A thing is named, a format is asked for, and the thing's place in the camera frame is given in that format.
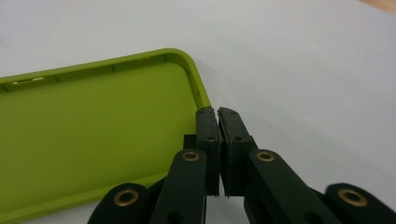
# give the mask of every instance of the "white table surface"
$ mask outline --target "white table surface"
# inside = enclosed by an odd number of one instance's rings
[[[169,47],[308,186],[396,210],[395,16],[354,0],[0,0],[0,77]],[[28,223],[86,223],[95,206]],[[206,223],[248,223],[242,199],[208,198]]]

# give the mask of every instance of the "metal grommet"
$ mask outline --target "metal grommet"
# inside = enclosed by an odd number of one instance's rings
[[[357,207],[367,205],[367,199],[353,189],[339,189],[338,196],[346,203]]]
[[[196,152],[189,151],[183,153],[182,157],[185,161],[197,161],[199,159],[199,154]]]
[[[269,152],[259,152],[257,153],[257,159],[260,161],[273,161],[275,157]]]
[[[139,197],[139,193],[137,193],[134,189],[123,189],[118,192],[114,197],[114,203],[120,207],[128,206],[136,202]]]

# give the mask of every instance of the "white surface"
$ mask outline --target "white surface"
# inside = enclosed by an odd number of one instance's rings
[[[396,210],[396,17],[357,1],[4,1],[0,77],[183,49],[215,108],[319,191],[360,186]],[[208,199],[206,223],[248,223]],[[86,223],[95,203],[29,223]]]

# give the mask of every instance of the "clamp jaw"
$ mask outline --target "clamp jaw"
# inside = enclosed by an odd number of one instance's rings
[[[196,112],[196,134],[184,136],[168,176],[153,186],[126,183],[97,205],[88,224],[202,224],[206,195],[245,197],[252,224],[396,223],[375,196],[348,184],[309,188],[274,151],[258,149],[239,114],[213,108]]]

